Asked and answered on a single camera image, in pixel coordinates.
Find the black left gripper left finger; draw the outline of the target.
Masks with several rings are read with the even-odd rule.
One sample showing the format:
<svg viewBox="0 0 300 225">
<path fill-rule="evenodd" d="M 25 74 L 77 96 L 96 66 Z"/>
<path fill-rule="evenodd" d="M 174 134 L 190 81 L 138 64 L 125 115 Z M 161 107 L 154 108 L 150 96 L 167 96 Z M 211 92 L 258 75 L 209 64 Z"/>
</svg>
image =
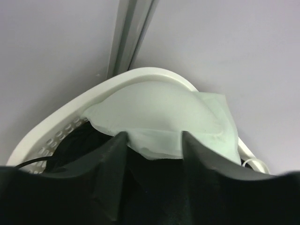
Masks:
<svg viewBox="0 0 300 225">
<path fill-rule="evenodd" d="M 52 173 L 0 169 L 3 225 L 111 225 L 118 218 L 128 135 Z"/>
</svg>

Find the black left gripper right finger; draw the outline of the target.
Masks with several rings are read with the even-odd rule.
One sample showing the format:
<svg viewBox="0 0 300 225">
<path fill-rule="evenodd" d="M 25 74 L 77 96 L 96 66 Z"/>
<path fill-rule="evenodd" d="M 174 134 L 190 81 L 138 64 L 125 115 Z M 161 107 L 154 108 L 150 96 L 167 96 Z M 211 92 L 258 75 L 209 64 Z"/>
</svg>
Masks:
<svg viewBox="0 0 300 225">
<path fill-rule="evenodd" d="M 182 151 L 193 224 L 299 224 L 299 172 L 269 175 L 242 167 L 187 131 Z"/>
</svg>

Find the mint green bra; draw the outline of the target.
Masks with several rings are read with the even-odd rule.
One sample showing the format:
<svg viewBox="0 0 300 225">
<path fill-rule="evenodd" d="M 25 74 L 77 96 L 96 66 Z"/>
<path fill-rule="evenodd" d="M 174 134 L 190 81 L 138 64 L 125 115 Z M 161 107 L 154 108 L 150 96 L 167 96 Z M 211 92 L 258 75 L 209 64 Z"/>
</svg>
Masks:
<svg viewBox="0 0 300 225">
<path fill-rule="evenodd" d="M 181 133 L 240 164 L 238 132 L 224 95 L 165 82 L 124 87 L 83 113 L 99 132 L 125 131 L 129 147 L 148 160 L 181 159 Z"/>
</svg>

